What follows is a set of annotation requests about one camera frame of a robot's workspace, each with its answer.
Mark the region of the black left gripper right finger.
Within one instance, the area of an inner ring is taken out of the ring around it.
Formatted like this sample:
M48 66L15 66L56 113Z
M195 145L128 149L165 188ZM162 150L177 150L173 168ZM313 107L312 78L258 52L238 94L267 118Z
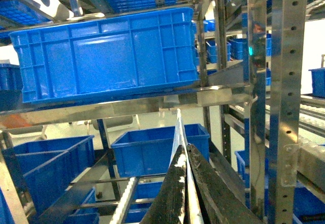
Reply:
M262 223L228 188L192 144L187 146L205 223Z

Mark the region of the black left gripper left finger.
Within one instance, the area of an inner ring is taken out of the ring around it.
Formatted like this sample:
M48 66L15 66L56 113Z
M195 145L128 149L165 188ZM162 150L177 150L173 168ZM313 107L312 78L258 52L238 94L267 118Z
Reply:
M180 154L181 150L177 149L160 191L140 223L181 223L179 216L184 201L185 184L179 180L185 176L185 171L174 166Z

